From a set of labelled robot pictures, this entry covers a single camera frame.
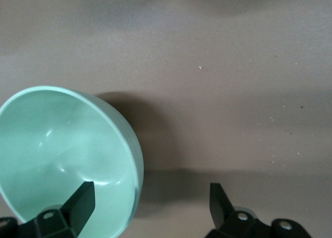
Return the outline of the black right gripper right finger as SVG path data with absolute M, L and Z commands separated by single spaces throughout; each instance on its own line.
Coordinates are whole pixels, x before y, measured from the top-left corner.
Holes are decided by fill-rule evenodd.
M 209 207 L 215 228 L 207 237 L 310 237 L 293 220 L 279 218 L 266 225 L 247 211 L 237 211 L 219 183 L 210 184 Z

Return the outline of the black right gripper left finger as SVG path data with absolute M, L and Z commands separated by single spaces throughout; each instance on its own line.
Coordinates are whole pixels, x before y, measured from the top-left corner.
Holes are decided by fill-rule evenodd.
M 59 208 L 49 208 L 30 221 L 1 218 L 1 237 L 78 237 L 95 209 L 94 182 L 86 181 Z

